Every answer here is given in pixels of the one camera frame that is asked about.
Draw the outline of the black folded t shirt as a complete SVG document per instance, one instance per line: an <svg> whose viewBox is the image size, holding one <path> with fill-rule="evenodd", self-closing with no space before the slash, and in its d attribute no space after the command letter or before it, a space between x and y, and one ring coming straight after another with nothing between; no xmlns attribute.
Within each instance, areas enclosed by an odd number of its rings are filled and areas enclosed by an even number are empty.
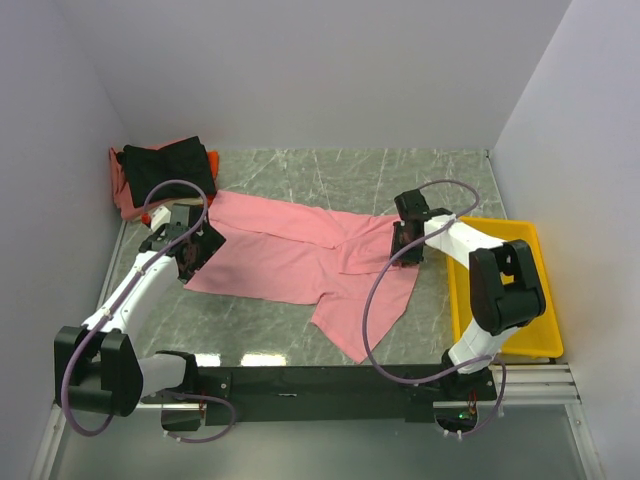
<svg viewBox="0 0 640 480"><path fill-rule="evenodd" d="M116 154L116 159L136 208L144 205L154 187L168 180L193 183L208 197L216 194L209 157L197 136L158 149L126 145Z"/></svg>

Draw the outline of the yellow plastic tray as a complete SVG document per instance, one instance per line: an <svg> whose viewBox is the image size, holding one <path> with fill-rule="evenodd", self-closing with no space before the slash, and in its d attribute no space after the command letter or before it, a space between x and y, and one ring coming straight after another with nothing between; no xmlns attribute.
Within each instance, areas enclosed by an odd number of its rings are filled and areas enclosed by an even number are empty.
<svg viewBox="0 0 640 480"><path fill-rule="evenodd" d="M557 359L564 346L554 309L548 276L535 226L530 222L463 217L462 221L480 232L503 240L524 240L531 247L546 300L544 314L514 333L502 346L505 355ZM446 260L453 340L457 342L471 321L468 270L459 262Z"/></svg>

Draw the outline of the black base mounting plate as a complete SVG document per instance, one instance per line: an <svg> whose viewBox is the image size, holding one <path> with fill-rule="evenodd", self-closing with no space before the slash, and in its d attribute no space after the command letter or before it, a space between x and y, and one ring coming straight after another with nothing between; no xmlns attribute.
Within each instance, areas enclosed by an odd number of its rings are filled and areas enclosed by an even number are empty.
<svg viewBox="0 0 640 480"><path fill-rule="evenodd" d="M403 419L433 423L438 402L493 401L489 369L418 385L396 383L374 367L200 367L194 384L156 399L186 403L193 395L228 401L240 422Z"/></svg>

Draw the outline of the cream folded t shirt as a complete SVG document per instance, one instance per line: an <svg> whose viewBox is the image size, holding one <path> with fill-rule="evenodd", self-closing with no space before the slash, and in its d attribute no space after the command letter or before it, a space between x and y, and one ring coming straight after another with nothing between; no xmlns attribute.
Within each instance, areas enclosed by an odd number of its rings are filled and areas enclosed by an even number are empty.
<svg viewBox="0 0 640 480"><path fill-rule="evenodd" d="M205 199L203 200L202 198L180 198L180 199L174 199L171 200L169 202L167 202L167 205L174 205L174 204L184 204L184 205L206 205L209 206L210 202L209 199L205 196Z"/></svg>

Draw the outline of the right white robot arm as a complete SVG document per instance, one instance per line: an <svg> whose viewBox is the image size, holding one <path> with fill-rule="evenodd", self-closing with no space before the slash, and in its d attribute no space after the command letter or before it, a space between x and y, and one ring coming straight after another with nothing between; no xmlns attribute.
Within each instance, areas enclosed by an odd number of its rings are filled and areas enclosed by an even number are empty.
<svg viewBox="0 0 640 480"><path fill-rule="evenodd" d="M390 259L399 267L424 260L429 246L468 272L472 318L442 357L439 387L460 399L474 386L473 374L488 367L503 344L546 311L546 298L530 245L485 234L451 211L428 206L418 189L394 198L399 220L393 224Z"/></svg>

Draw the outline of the salmon folded t shirt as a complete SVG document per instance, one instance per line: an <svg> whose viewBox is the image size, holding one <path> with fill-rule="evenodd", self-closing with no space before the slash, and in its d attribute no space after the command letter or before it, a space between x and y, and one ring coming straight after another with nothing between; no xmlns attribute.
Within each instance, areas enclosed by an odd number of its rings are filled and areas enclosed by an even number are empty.
<svg viewBox="0 0 640 480"><path fill-rule="evenodd" d="M118 160L121 151L109 149L111 195L115 207L125 221L137 221L144 214L144 201L151 188L135 185L131 189L124 167Z"/></svg>

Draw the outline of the orange folded t shirt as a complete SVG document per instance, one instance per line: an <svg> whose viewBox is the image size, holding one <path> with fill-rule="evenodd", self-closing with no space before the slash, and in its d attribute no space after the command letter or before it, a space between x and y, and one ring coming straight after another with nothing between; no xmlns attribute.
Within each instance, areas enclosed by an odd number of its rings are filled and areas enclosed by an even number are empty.
<svg viewBox="0 0 640 480"><path fill-rule="evenodd" d="M219 173L219 163L220 163L219 153L217 151L214 151L214 150L207 151L207 157L208 157L208 161L209 161L209 166L210 166L210 170L211 170L214 186L216 187L216 192L217 192L217 177L218 177L218 173ZM213 200L215 198L215 195L216 195L216 193L207 195L207 199L208 199L207 202L208 202L209 206L213 202Z"/></svg>

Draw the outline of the aluminium frame rail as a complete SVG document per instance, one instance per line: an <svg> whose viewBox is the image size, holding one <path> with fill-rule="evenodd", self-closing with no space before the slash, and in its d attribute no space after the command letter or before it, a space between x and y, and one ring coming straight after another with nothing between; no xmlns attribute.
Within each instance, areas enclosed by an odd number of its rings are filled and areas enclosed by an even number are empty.
<svg viewBox="0 0 640 480"><path fill-rule="evenodd" d="M499 365L492 365L493 380L490 382L499 392L503 374ZM568 364L511 364L506 366L506 383L502 407L535 405L580 404L573 375ZM434 401L436 409L464 407L467 401ZM136 410L199 410L193 401L162 400L159 394L149 397L136 406Z"/></svg>

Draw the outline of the pink t shirt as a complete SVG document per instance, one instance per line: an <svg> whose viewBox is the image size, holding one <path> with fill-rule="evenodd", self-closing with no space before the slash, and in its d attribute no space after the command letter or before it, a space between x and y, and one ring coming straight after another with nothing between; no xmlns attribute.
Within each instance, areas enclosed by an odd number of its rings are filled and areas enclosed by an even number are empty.
<svg viewBox="0 0 640 480"><path fill-rule="evenodd" d="M226 242L187 283L191 291L312 305L312 323L357 363L406 311L419 270L384 267L394 215L221 191L209 220Z"/></svg>

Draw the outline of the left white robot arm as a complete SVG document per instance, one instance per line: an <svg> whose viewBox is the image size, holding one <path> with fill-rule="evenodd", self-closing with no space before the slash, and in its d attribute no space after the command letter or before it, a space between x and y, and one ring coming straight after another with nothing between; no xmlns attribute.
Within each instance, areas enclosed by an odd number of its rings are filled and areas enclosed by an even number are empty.
<svg viewBox="0 0 640 480"><path fill-rule="evenodd" d="M105 304L80 326L57 333L56 404L64 411L126 417L142 398L162 390L179 402L193 399L200 388L194 355L160 351L141 358L134 340L166 290L188 283L224 242L202 206L174 205Z"/></svg>

